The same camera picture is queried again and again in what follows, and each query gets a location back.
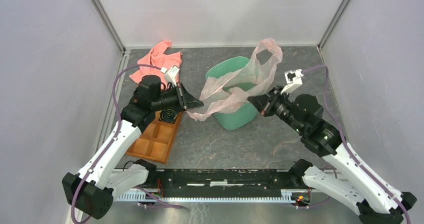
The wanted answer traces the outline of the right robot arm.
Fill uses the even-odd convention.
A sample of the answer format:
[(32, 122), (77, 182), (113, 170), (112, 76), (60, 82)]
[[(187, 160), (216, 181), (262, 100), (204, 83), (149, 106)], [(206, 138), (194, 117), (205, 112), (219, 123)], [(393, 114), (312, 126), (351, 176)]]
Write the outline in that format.
[(304, 146), (323, 158), (348, 182), (329, 176), (312, 163), (300, 159), (289, 170), (289, 183), (317, 189), (351, 209), (363, 224), (410, 223), (407, 215), (417, 202), (410, 192), (400, 192), (379, 177), (343, 142), (339, 130), (322, 118), (324, 108), (315, 96), (301, 94), (294, 101), (281, 87), (248, 101), (264, 117), (276, 115), (299, 135)]

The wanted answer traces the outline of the green plastic trash bin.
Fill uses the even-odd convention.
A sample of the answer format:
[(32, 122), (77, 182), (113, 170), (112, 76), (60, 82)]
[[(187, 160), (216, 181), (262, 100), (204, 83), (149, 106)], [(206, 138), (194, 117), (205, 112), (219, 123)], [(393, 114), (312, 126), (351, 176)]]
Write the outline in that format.
[[(227, 59), (208, 70), (205, 78), (219, 78), (227, 73), (235, 72), (238, 69), (244, 68), (248, 62), (249, 59), (242, 56)], [(214, 113), (213, 115), (223, 128), (232, 131), (252, 121), (257, 115), (257, 110), (250, 103), (245, 103), (235, 112)]]

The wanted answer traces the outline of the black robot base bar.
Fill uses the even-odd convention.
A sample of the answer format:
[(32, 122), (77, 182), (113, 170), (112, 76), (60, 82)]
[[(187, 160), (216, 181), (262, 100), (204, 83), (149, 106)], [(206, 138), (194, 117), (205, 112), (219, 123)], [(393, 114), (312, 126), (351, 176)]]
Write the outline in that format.
[(308, 190), (280, 169), (157, 169), (141, 187), (164, 198), (276, 198), (281, 190)]

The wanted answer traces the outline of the pink plastic trash bag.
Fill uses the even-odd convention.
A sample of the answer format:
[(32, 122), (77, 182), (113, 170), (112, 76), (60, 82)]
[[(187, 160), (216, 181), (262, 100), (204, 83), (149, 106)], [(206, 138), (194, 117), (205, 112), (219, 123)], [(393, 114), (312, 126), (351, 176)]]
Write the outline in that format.
[(245, 67), (219, 78), (208, 77), (199, 97), (204, 106), (187, 114), (196, 121), (205, 121), (214, 113), (237, 111), (247, 103), (249, 96), (265, 94), (274, 81), (283, 55), (273, 38), (261, 40)]

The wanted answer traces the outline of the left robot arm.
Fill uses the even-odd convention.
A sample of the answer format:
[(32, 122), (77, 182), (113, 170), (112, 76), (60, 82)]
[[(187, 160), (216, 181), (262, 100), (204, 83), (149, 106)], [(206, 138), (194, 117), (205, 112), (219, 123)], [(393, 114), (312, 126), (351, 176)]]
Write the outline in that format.
[(179, 82), (165, 91), (162, 86), (158, 76), (144, 76), (100, 149), (76, 174), (65, 174), (62, 186), (73, 209), (99, 220), (126, 191), (141, 184), (145, 188), (156, 184), (157, 174), (140, 164), (114, 176), (112, 172), (127, 149), (155, 120), (157, 112), (172, 109), (179, 113), (204, 105)]

